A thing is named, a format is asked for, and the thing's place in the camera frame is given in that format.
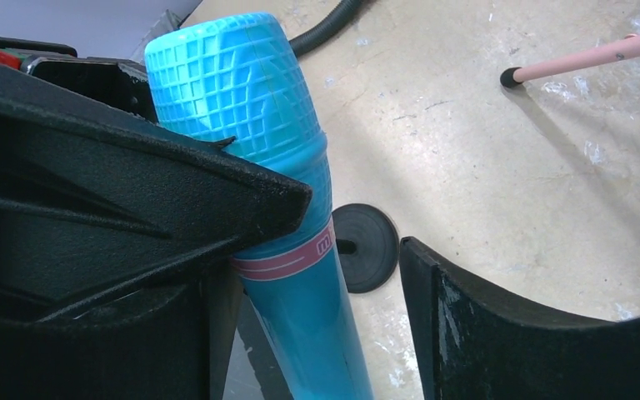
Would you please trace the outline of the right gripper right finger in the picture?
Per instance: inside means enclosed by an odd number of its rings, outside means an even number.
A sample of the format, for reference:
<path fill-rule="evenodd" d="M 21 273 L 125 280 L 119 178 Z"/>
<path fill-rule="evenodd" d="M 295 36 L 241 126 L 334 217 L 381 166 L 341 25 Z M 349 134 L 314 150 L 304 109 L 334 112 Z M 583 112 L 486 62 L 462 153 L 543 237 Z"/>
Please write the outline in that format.
<path fill-rule="evenodd" d="M 640 399 L 640 317 L 542 305 L 415 237 L 399 268 L 426 399 Z"/>

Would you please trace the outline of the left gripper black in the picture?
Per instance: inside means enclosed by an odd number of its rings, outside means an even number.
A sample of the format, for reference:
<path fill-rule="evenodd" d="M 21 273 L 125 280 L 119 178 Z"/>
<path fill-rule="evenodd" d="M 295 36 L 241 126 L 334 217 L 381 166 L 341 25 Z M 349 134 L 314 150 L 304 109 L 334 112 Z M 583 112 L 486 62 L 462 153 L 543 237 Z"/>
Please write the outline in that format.
<path fill-rule="evenodd" d="M 299 226 L 308 185 L 157 121 L 141 63 L 0 37 L 0 318 L 76 316 Z"/>

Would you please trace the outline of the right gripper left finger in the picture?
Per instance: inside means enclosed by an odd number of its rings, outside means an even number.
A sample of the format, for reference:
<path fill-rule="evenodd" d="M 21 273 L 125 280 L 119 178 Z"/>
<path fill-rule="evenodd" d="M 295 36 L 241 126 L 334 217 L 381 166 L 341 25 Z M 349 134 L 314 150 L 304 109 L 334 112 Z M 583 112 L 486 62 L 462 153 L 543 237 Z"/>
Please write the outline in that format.
<path fill-rule="evenodd" d="M 219 399 L 241 296 L 220 267 L 77 319 L 0 318 L 0 399 Z"/>

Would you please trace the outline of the black microphone desk stand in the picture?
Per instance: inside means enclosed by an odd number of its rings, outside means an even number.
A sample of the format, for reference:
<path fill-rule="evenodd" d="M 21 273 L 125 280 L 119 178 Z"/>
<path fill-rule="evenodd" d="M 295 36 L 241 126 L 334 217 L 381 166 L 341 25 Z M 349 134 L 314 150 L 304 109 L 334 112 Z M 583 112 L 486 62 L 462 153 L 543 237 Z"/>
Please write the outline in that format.
<path fill-rule="evenodd" d="M 351 203 L 332 211 L 337 250 L 347 290 L 369 293 L 393 275 L 398 264 L 398 231 L 380 209 Z"/>

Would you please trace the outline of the blue toy microphone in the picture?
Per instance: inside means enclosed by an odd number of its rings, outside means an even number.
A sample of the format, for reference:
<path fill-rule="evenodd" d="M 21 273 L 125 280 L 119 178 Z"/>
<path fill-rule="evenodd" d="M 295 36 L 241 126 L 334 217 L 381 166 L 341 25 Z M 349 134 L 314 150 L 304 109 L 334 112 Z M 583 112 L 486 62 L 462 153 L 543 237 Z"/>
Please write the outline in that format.
<path fill-rule="evenodd" d="M 170 32 L 144 52 L 160 124 L 306 183 L 297 231 L 232 258 L 292 396 L 373 397 L 333 227 L 326 133 L 298 60 L 267 12 Z"/>

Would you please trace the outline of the pink music stand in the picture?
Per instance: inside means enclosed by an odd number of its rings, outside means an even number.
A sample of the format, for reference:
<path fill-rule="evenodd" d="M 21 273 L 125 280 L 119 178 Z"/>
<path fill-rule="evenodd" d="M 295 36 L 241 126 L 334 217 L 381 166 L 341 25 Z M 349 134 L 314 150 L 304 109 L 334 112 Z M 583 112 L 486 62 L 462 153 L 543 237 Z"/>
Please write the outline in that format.
<path fill-rule="evenodd" d="M 640 58 L 640 35 L 629 34 L 624 39 L 581 52 L 575 52 L 526 67 L 511 67 L 502 72 L 500 83 L 504 88 L 515 88 L 539 78 L 570 73 L 609 63 Z"/>

